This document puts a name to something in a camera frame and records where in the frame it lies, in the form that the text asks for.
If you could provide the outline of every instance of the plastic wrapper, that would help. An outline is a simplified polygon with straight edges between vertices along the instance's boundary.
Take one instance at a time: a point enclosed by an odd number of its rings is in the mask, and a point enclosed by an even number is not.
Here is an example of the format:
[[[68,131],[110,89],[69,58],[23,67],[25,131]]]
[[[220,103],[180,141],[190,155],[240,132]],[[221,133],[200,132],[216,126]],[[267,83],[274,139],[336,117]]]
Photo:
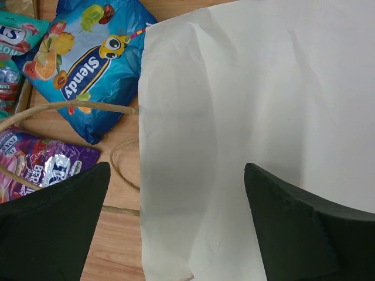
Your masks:
[[[30,182],[47,187],[94,166],[100,151],[33,136],[13,126],[0,133],[0,163]],[[0,203],[34,192],[0,173]]]
[[[146,27],[155,22],[137,0],[60,0],[40,46],[13,60],[50,102],[128,105],[138,89]],[[91,144],[121,116],[85,107],[59,112]]]
[[[0,11],[0,119],[9,116],[23,82],[11,56],[24,54],[37,45],[47,27],[45,20]]]

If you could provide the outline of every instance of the wooden surface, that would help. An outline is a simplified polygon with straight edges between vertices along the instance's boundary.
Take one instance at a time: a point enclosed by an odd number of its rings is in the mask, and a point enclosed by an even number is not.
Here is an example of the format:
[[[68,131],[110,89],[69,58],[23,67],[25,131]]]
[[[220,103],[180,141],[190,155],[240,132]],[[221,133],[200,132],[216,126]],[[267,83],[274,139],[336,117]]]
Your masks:
[[[146,8],[162,21],[195,9],[228,2],[229,0],[142,0]],[[57,0],[41,0],[41,18],[53,20]],[[43,104],[46,100],[36,91],[32,94],[31,106]],[[131,106],[137,107],[138,100]],[[70,125],[55,111],[35,115],[21,124],[27,130],[39,135],[62,141],[86,145]],[[109,162],[111,149],[125,139],[138,138],[138,117],[124,116],[116,127],[94,147],[102,151],[100,161]],[[138,145],[122,149],[115,156],[123,175],[139,184]],[[139,210],[139,193],[124,186],[112,173],[110,187],[105,199],[106,205]],[[141,281],[145,280],[141,265],[141,232],[139,218],[102,212],[91,244],[81,280]]]

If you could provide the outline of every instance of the paper bag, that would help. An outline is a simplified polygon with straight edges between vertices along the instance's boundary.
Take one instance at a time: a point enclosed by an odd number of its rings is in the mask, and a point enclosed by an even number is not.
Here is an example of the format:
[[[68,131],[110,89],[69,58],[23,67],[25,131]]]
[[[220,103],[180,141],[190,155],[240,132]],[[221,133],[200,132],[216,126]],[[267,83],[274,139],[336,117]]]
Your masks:
[[[248,162],[375,212],[374,9],[248,0],[149,28],[139,82],[148,281],[266,280]]]

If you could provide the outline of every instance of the twisted paper handle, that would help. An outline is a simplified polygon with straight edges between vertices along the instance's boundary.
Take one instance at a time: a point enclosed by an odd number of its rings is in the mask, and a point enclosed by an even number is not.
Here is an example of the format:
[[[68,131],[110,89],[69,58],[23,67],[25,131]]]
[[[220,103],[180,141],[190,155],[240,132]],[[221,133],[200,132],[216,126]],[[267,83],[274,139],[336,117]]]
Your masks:
[[[60,101],[60,102],[50,102],[48,104],[43,105],[37,105],[35,107],[29,108],[25,111],[22,111],[20,113],[17,113],[13,115],[12,117],[9,117],[8,119],[4,120],[3,123],[0,124],[0,132],[4,131],[6,128],[14,125],[17,122],[20,122],[34,114],[37,114],[39,112],[49,110],[49,109],[61,109],[63,107],[90,107],[105,111],[114,111],[114,112],[120,112],[124,114],[130,114],[130,115],[138,115],[139,111],[136,108],[131,107],[123,107],[122,105],[114,105],[114,104],[104,104],[102,102],[94,102],[94,101]],[[131,187],[139,191],[139,187],[137,187],[135,184],[131,183],[129,180],[127,180],[119,171],[118,167],[113,162],[113,154],[116,150],[119,148],[128,145],[130,143],[135,142],[135,140],[124,142],[118,146],[116,146],[110,153],[110,162],[115,170],[115,172]],[[0,163],[0,172],[7,175],[8,177],[12,178],[13,180],[17,181],[20,184],[23,184],[25,186],[31,187],[35,190],[40,190],[42,187],[39,187],[20,176],[17,176],[16,174],[10,172],[3,164]],[[128,215],[135,215],[139,216],[138,210],[132,210],[127,208],[117,208],[112,206],[103,206],[103,211],[111,212],[111,213],[119,213],[119,214],[128,214]]]

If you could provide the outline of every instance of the candy package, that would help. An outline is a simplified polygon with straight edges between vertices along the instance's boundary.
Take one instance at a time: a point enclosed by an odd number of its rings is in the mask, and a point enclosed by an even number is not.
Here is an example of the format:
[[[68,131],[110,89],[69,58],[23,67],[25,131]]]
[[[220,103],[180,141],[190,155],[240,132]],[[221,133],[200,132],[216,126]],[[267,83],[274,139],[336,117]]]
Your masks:
[[[9,171],[47,187],[94,166],[100,152],[39,138],[15,126],[0,134],[0,163]],[[0,203],[34,192],[0,173]]]
[[[137,0],[60,0],[40,46],[13,60],[50,102],[128,105],[137,92],[146,27],[155,22]],[[59,112],[91,144],[121,116],[85,107]]]
[[[0,119],[9,116],[23,77],[11,56],[35,47],[48,28],[48,22],[0,11]]]

